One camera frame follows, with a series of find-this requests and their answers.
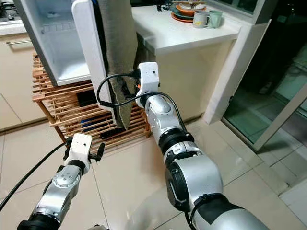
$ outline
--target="bowl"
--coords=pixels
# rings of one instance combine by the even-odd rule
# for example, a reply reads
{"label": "bowl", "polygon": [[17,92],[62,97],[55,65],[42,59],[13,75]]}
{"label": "bowl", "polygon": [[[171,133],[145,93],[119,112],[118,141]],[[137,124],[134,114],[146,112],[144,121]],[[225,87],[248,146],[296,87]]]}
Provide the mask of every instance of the bowl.
{"label": "bowl", "polygon": [[176,9],[179,10],[182,15],[193,17],[195,11],[205,10],[206,7],[204,6],[202,9],[183,9],[180,5],[177,5]]}
{"label": "bowl", "polygon": [[194,8],[191,8],[191,4],[189,3],[180,3],[179,6],[185,10],[202,10],[206,7],[205,4],[197,4]]}

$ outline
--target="bamboo shoe rack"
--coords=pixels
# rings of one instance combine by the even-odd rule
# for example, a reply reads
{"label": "bamboo shoe rack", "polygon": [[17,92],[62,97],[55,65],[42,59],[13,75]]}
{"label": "bamboo shoe rack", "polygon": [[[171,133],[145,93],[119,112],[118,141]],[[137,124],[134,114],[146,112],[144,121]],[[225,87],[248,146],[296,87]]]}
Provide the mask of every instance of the bamboo shoe rack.
{"label": "bamboo shoe rack", "polygon": [[90,80],[70,85],[53,87],[42,63],[33,54],[33,102],[36,102],[64,141],[75,133],[93,137],[91,154],[96,154],[101,142],[105,149],[124,142],[150,136],[150,126],[143,109],[133,105],[128,130],[117,127],[110,111],[98,107],[97,103],[80,107],[78,94],[93,90]]}

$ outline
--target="black cable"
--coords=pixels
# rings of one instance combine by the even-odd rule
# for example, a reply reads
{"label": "black cable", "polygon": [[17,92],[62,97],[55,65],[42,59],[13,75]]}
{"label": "black cable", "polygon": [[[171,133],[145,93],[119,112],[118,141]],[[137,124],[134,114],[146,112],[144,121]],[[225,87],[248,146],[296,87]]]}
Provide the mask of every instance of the black cable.
{"label": "black cable", "polygon": [[166,93],[163,93],[163,92],[145,92],[145,93],[142,93],[142,94],[140,94],[140,95],[138,95],[138,96],[136,96],[136,97],[133,97],[133,98],[131,98],[131,99],[125,101],[125,102],[118,103],[118,104],[104,102],[104,101],[102,101],[102,100],[100,99],[99,94],[100,94],[100,91],[101,91],[101,87],[102,87],[102,86],[104,85],[104,83],[106,83],[109,79],[115,78],[115,77],[120,77],[120,76],[129,76],[129,77],[137,78],[137,76],[138,76],[138,74],[139,74],[138,71],[139,71],[139,70],[134,70],[133,72],[130,72],[130,73],[113,74],[113,75],[111,75],[111,76],[105,78],[105,79],[99,84],[99,86],[98,86],[98,88],[97,88],[97,93],[96,93],[96,97],[97,97],[97,100],[98,100],[98,102],[100,103],[100,105],[109,106],[109,107],[111,107],[111,108],[114,108],[114,107],[120,107],[120,106],[123,106],[123,105],[125,105],[125,104],[128,104],[128,103],[130,103],[130,102],[132,102],[132,101],[134,101],[134,100],[136,100],[136,99],[138,99],[138,98],[140,98],[140,97],[143,97],[143,96],[147,96],[147,95],[148,95],[148,96],[149,96],[149,95],[151,95],[151,96],[153,96],[153,95],[162,95],[162,96],[166,97],[166,98],[173,104],[173,106],[174,106],[174,108],[175,108],[175,111],[176,111],[176,114],[177,114],[177,117],[178,117],[178,119],[179,119],[180,125],[181,125],[183,131],[184,131],[185,133],[187,133],[188,131],[187,131],[185,125],[184,125],[184,122],[183,122],[183,120],[182,120],[182,117],[181,117],[181,115],[180,115],[180,112],[179,112],[179,109],[178,109],[176,103],[175,103],[174,100],[173,100],[169,95],[167,95]]}
{"label": "black cable", "polygon": [[97,88],[97,93],[96,93],[96,97],[97,97],[97,101],[101,104],[101,99],[100,99],[100,91],[101,91],[101,87],[104,85],[104,83],[106,83],[108,80],[110,80],[111,78],[116,78],[116,77],[122,77],[122,76],[131,76],[131,73],[121,73],[121,74],[113,74],[108,76],[107,78],[105,78],[98,86]]}
{"label": "black cable", "polygon": [[197,229],[193,226],[192,221],[191,221],[191,219],[190,219],[190,217],[189,217],[189,214],[188,214],[187,212],[184,212],[184,216],[186,217],[186,221],[187,221],[189,227],[190,227],[192,230],[197,230]]}
{"label": "black cable", "polygon": [[68,141],[70,141],[71,138],[68,138],[65,142],[62,144],[56,146],[50,153],[48,153],[43,159],[40,160],[39,163],[37,163],[16,185],[15,187],[10,191],[10,193],[4,198],[2,203],[0,204],[0,212],[6,205],[6,203],[10,200],[10,198],[13,196],[13,194],[17,191],[17,189],[23,184],[23,182],[45,161],[47,160],[56,150],[64,146]]}

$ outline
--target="white countertop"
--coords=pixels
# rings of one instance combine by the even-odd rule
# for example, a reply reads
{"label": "white countertop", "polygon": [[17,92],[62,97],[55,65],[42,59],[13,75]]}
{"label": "white countertop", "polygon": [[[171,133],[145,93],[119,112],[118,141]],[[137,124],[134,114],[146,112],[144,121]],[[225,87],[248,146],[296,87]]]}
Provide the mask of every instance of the white countertop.
{"label": "white countertop", "polygon": [[0,23],[0,36],[26,33],[21,20],[7,23]]}
{"label": "white countertop", "polygon": [[194,28],[171,17],[171,11],[156,6],[133,7],[136,31],[144,45],[155,55],[237,39],[240,25],[224,19],[220,28]]}

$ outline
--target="plate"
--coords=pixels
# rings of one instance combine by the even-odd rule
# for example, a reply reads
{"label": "plate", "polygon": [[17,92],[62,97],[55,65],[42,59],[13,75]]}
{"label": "plate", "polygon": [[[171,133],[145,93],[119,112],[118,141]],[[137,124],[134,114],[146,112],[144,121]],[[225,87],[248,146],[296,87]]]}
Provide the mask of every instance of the plate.
{"label": "plate", "polygon": [[193,20],[193,17],[182,15],[182,13],[176,8],[173,8],[172,11],[173,11],[174,15],[176,16],[176,18],[178,18],[178,19]]}
{"label": "plate", "polygon": [[183,20],[183,19],[179,19],[177,18],[173,12],[171,12],[171,16],[173,19],[177,20],[177,21],[180,21],[180,22],[183,22],[183,23],[193,23],[193,20]]}
{"label": "plate", "polygon": [[191,4],[189,3],[180,3],[179,5],[181,6],[181,8],[185,10],[192,10],[192,11],[202,10],[206,6],[205,4],[198,4],[192,9]]}
{"label": "plate", "polygon": [[196,10],[192,10],[192,9],[183,9],[180,4],[179,5],[176,5],[176,9],[180,11],[180,14],[181,15],[184,15],[184,16],[188,16],[188,17],[193,17],[194,16],[194,13]]}

